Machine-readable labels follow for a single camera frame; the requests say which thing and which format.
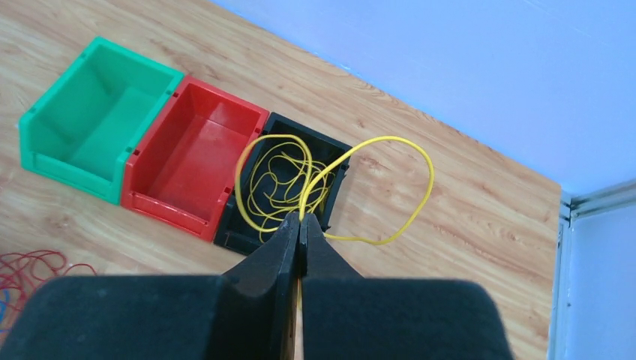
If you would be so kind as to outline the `red plastic bin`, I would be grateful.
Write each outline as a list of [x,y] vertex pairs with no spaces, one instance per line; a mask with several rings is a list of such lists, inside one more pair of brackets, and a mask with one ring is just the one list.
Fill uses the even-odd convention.
[[186,76],[133,149],[121,205],[211,242],[236,162],[269,111]]

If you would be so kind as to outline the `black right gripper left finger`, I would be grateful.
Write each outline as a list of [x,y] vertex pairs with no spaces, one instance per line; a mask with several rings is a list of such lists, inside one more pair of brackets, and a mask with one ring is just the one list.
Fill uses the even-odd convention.
[[279,359],[300,220],[223,274],[64,276],[27,301],[3,359]]

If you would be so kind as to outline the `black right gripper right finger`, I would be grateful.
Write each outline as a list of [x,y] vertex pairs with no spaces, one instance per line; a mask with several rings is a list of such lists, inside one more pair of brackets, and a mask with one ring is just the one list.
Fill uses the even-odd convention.
[[511,359],[500,313],[468,280],[364,277],[308,214],[299,244],[306,359]]

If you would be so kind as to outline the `black plastic bin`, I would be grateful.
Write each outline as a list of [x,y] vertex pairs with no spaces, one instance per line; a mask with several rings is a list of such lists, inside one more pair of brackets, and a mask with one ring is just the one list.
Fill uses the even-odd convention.
[[213,240],[215,245],[243,255],[267,242],[272,228],[287,213],[298,210],[307,175],[317,175],[351,148],[276,112],[269,116],[262,135],[240,177],[242,204],[258,228],[245,222],[231,196]]

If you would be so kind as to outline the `green plastic bin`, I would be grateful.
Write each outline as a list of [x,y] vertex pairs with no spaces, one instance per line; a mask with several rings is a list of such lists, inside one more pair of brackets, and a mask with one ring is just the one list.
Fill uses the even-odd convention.
[[96,37],[19,120],[22,167],[118,205],[128,158],[184,77]]

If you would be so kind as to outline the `aluminium frame post right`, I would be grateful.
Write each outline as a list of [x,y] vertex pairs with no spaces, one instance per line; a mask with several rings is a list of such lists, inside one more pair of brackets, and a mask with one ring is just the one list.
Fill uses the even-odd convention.
[[562,195],[547,358],[635,358],[634,180]]

